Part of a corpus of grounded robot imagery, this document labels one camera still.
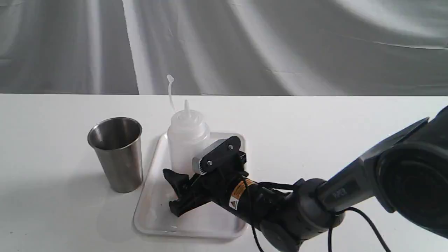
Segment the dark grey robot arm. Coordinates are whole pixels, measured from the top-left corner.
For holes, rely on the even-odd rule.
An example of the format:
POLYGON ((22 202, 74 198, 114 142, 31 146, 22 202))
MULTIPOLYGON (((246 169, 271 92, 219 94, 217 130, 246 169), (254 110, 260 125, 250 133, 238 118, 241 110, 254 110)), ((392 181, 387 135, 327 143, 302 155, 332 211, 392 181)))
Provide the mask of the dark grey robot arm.
POLYGON ((251 225, 281 252, 297 252, 303 242, 332 233, 345 212, 359 213, 384 250, 390 249, 371 219, 355 204, 375 197, 389 213, 438 236, 448 232, 448 112, 421 119, 385 138, 329 180, 299 179, 294 184, 255 182, 248 178, 246 153, 237 136, 219 139, 193 159, 189 177, 164 169, 177 199, 169 202, 176 217, 213 202, 251 225))

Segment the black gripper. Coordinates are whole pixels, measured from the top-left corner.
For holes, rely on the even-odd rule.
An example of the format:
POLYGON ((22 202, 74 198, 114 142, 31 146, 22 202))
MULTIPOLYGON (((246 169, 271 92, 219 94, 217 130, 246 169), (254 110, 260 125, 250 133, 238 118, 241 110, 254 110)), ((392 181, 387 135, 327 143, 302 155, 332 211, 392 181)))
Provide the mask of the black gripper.
POLYGON ((218 139, 192 158, 192 177, 163 169, 165 180, 177 199, 169 202, 176 217, 214 203, 233 214, 259 212, 259 185, 249 179, 244 165, 246 153, 240 153, 241 139, 218 139))

